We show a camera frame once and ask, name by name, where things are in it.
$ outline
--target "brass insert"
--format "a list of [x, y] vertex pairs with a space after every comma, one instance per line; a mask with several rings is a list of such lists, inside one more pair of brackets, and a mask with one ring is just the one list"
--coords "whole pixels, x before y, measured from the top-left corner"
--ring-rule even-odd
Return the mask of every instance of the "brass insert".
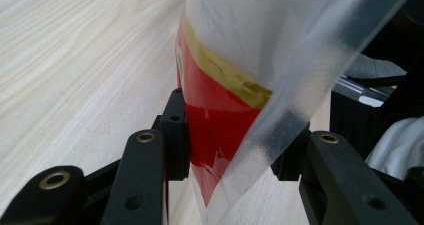
[[61, 187], [71, 178], [69, 172], [61, 170], [58, 172], [51, 173], [41, 180], [39, 186], [43, 190], [51, 190]]

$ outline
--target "yellow tape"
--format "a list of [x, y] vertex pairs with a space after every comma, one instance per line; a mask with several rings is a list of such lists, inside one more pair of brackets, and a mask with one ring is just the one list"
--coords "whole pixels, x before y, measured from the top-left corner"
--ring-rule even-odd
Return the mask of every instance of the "yellow tape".
[[262, 110], [272, 95], [271, 90], [211, 52], [199, 40], [186, 15], [183, 17], [183, 32], [191, 56], [203, 72], [250, 107]]

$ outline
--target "clear plastic bag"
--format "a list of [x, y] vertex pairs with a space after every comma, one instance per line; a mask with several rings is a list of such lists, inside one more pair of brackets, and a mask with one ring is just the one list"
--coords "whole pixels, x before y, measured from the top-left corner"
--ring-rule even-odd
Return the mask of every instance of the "clear plastic bag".
[[253, 186], [404, 1], [186, 0], [177, 62], [204, 224]]

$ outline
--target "red object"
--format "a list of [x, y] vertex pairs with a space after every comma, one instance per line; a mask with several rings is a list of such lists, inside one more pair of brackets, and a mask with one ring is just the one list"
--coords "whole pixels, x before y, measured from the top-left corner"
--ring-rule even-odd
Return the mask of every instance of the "red object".
[[178, 84], [183, 85], [190, 133], [192, 170], [205, 206], [259, 114], [203, 72], [194, 61], [180, 26]]

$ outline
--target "table surface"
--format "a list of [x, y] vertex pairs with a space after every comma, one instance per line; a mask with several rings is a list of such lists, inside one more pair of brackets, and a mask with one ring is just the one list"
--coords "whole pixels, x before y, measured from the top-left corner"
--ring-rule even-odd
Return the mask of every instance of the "table surface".
[[[184, 0], [0, 0], [0, 213], [35, 174], [89, 174], [150, 128], [176, 88]], [[328, 129], [328, 99], [312, 129]], [[170, 224], [201, 224], [191, 177]], [[222, 224], [307, 224], [296, 182], [268, 170]]]

